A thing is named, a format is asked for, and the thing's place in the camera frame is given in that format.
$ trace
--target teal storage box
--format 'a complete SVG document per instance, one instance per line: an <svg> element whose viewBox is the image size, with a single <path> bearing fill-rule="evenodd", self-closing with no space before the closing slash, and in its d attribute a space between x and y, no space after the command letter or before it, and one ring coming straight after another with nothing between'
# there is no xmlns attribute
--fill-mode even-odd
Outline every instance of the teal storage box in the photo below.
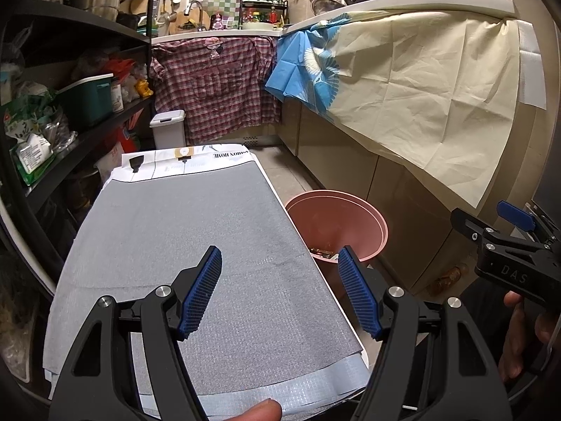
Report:
<svg viewBox="0 0 561 421"><path fill-rule="evenodd" d="M70 128L82 132L111 115L111 79L113 74L86 77L58 91Z"/></svg>

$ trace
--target blue gripper pad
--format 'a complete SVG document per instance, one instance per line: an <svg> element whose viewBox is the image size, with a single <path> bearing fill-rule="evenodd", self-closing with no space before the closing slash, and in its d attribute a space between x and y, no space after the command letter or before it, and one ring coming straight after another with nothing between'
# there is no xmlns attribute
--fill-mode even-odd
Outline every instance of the blue gripper pad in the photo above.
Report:
<svg viewBox="0 0 561 421"><path fill-rule="evenodd" d="M513 206L511 203L506 201L501 201L496 205L497 214L504 218L507 222L512 223L517 228L530 232L536 229L536 222L534 222L534 217L528 212L524 212Z"/></svg>
<svg viewBox="0 0 561 421"><path fill-rule="evenodd" d="M210 297L222 273L222 253L215 248L210 254L189 294L183 301L179 332L184 339L198 329Z"/></svg>
<svg viewBox="0 0 561 421"><path fill-rule="evenodd" d="M382 331L378 321L378 303L368 288L358 264L346 248L339 252L339 275L358 317L360 326L377 340Z"/></svg>

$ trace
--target red checkered cloth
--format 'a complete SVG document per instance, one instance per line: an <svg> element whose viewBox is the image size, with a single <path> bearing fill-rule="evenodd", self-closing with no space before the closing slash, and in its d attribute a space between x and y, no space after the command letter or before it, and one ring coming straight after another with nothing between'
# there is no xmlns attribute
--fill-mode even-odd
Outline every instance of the red checkered cloth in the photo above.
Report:
<svg viewBox="0 0 561 421"><path fill-rule="evenodd" d="M276 40L249 36L154 45L151 77L156 111L185 110L188 144L279 122L281 103L264 90L276 55Z"/></svg>

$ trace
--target pink bucket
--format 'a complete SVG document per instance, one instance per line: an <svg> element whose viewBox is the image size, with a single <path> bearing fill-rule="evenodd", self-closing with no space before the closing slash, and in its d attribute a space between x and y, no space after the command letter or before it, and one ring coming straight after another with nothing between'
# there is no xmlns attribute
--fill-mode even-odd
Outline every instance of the pink bucket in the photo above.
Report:
<svg viewBox="0 0 561 421"><path fill-rule="evenodd" d="M350 245L361 261L378 255L388 241L388 225L368 202L342 191L317 189L285 206L308 248L338 252ZM344 296L337 262L312 255L336 297Z"/></svg>

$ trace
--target white box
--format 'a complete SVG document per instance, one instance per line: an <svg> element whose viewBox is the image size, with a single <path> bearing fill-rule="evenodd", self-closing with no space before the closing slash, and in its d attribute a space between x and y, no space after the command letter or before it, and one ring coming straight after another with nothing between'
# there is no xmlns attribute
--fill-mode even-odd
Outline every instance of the white box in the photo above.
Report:
<svg viewBox="0 0 561 421"><path fill-rule="evenodd" d="M185 111L169 111L157 114L150 121L156 149L185 147Z"/></svg>

